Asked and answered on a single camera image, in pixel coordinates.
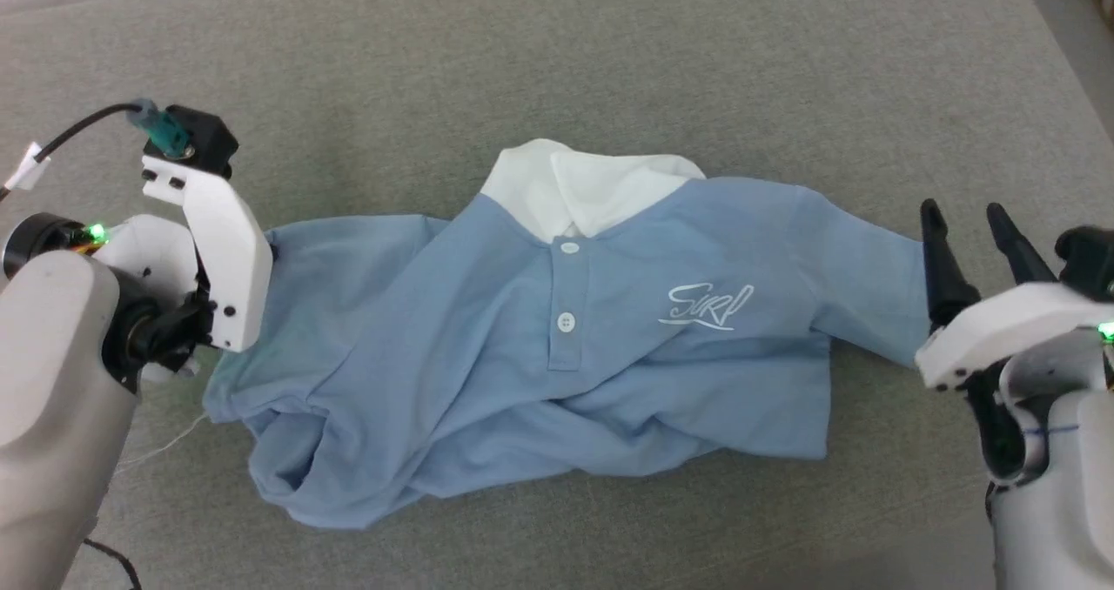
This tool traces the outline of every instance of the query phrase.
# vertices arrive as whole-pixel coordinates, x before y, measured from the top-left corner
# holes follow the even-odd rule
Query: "black cable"
[[[101,118],[110,117],[113,114],[120,114],[120,111],[143,111],[143,107],[136,106],[135,102],[120,102],[118,106],[107,106],[105,109],[95,111],[95,114],[89,114],[88,117],[79,119],[74,126],[69,127],[67,130],[61,131],[58,138],[51,139],[47,146],[43,146],[39,154],[32,157],[35,163],[42,163],[42,159],[50,157],[50,154],[55,153],[59,146],[65,145],[69,138],[75,137],[75,135],[80,134],[81,130],[90,126],[90,124],[99,121]]]
[[[100,551],[101,553],[108,555],[108,558],[115,559],[117,562],[120,562],[120,566],[124,567],[124,572],[128,576],[128,581],[131,582],[131,590],[143,590],[143,584],[139,583],[139,573],[136,573],[136,567],[131,566],[131,562],[128,561],[124,553],[88,538],[82,540],[81,543],[86,547]]]

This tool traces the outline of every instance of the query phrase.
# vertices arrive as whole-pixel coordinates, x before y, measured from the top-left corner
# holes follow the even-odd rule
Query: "shirt button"
[[[561,313],[557,316],[557,328],[560,328],[561,333],[571,333],[576,328],[576,316],[568,312]]]

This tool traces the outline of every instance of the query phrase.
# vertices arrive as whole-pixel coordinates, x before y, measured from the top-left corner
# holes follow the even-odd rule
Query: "green led light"
[[[88,230],[89,236],[91,236],[92,242],[96,242],[96,244],[100,245],[108,240],[108,230],[105,230],[104,225],[91,225],[86,230]]]

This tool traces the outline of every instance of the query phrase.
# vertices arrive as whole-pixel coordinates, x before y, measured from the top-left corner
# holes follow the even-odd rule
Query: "white collar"
[[[550,139],[506,149],[481,194],[541,242],[593,237],[675,193],[700,167],[677,155],[605,157]]]

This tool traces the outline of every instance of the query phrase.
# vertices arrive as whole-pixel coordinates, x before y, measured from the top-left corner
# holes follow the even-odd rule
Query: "gray carpet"
[[[98,0],[0,19],[0,154],[146,94],[222,115],[263,225],[452,217],[505,146],[683,154],[802,183],[915,236],[939,198],[969,276],[1008,284],[983,225],[1005,203],[1051,249],[1108,217],[1114,149],[1030,0]],[[118,222],[140,139],[107,121],[0,209]],[[150,588],[744,588],[981,504],[957,396],[836,348],[830,459],[720,452],[670,474],[573,474],[424,501],[328,533],[262,503],[237,426],[203,424],[121,475],[96,538]],[[199,381],[145,389],[128,456],[199,412]],[[84,552],[72,588],[123,588]]]

